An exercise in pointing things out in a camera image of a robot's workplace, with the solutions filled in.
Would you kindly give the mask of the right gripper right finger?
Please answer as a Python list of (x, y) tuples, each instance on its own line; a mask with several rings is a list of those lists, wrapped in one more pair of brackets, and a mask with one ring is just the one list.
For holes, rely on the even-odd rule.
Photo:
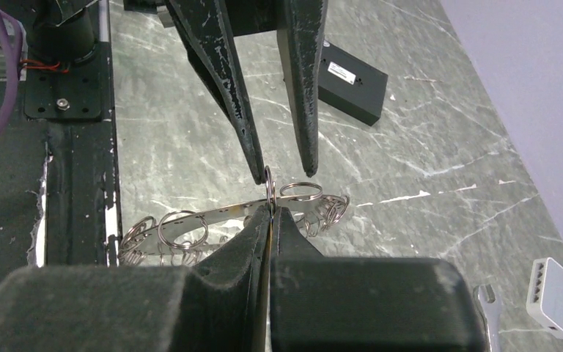
[(300, 232), (289, 208), (279, 207), (273, 215), (271, 230), (272, 260), (313, 260), (324, 255)]

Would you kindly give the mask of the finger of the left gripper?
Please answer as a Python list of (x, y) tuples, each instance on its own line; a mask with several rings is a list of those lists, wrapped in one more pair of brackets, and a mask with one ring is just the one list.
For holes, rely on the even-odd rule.
[(188, 61), (235, 130), (254, 182), (265, 182), (262, 150), (225, 1), (166, 1)]
[(327, 1), (276, 2), (277, 43), (303, 170), (318, 169), (318, 77)]

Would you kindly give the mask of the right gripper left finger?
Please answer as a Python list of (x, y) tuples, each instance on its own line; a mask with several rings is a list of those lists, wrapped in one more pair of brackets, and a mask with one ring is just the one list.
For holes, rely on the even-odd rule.
[(257, 282), (271, 220), (270, 207), (260, 206), (245, 228), (202, 262), (194, 272), (206, 285), (220, 290), (239, 290)]

